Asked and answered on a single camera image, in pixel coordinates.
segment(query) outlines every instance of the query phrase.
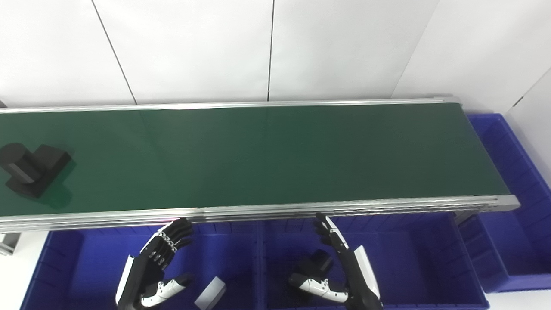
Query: robotic finger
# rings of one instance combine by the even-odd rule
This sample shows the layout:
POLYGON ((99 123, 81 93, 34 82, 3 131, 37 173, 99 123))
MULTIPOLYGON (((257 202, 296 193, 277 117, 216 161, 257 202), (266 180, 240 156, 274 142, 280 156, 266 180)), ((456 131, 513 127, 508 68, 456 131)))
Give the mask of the robotic finger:
POLYGON ((163 278, 176 251, 192 242, 187 238, 192 233, 191 223, 178 219, 155 232, 137 257, 128 256, 115 297, 118 310, 158 309, 191 283, 191 274, 163 278))
POLYGON ((294 287, 322 298, 342 302, 347 310, 382 310, 379 287, 369 258, 363 246, 351 250, 338 227, 321 213, 314 222, 321 242, 333 247, 341 261, 347 278, 346 285, 339 287, 329 279, 293 273, 289 283, 294 287))

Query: black object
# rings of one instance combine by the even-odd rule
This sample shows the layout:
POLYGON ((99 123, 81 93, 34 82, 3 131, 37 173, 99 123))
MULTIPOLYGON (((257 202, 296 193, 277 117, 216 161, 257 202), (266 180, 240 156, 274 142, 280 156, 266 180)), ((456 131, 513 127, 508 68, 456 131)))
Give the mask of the black object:
POLYGON ((333 259, 324 250, 316 250, 309 257, 303 258, 296 266, 294 272, 308 277, 325 279, 333 266, 333 259))
MULTIPOLYGON (((331 267, 333 267, 333 263, 334 261, 331 255, 329 255, 326 251, 319 249, 312 255, 304 257, 293 269, 293 274, 301 274, 313 279, 326 279, 327 273, 331 267)), ((292 279, 292 276, 288 279, 293 290, 293 295, 303 302, 308 302, 313 295, 298 289, 296 285, 293 285, 293 282, 295 282, 294 280, 295 279, 292 279)))
POLYGON ((0 165, 12 176, 6 186, 33 198, 44 193, 69 161, 67 152, 48 145, 39 146, 34 153, 21 143, 0 148, 0 165))

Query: blue storage crate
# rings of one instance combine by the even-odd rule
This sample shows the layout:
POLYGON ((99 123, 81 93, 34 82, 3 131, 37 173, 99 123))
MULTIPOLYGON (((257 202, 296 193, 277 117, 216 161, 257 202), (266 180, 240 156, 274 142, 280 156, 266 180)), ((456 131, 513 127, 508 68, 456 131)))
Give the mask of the blue storage crate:
MULTIPOLYGON (((258 225, 195 225, 194 242, 178 251, 165 270, 167 278, 191 271, 194 280, 163 309, 196 310, 195 299, 215 276, 227 285, 218 308, 257 308, 258 225)), ((158 228, 51 232, 21 309, 116 310, 115 293, 128 254, 137 255, 158 228)))
POLYGON ((460 225, 485 292, 551 288, 551 192, 500 114, 470 115, 488 154, 521 207, 460 225))
MULTIPOLYGON (((352 247, 363 244, 386 309, 488 308, 459 231, 449 213, 333 218, 352 247)), ((219 276, 228 290, 220 310, 344 309, 314 297, 304 304, 287 283, 303 255, 333 250, 314 234, 312 219, 194 225, 195 242, 181 249, 166 276, 191 271, 192 285, 163 310, 193 304, 219 276)), ((115 292, 128 254, 137 254, 158 227, 51 232, 22 310, 115 310, 115 292)), ((330 278, 343 280, 338 260, 330 278)))
MULTIPOLYGON (((385 309, 486 309, 453 217, 448 213, 336 217, 351 248, 365 247, 385 309)), ((268 221, 265 225, 267 309, 343 309, 319 297, 296 295, 287 278, 301 258, 324 249, 335 265, 328 277, 344 281, 332 248, 320 243, 312 219, 268 221)))

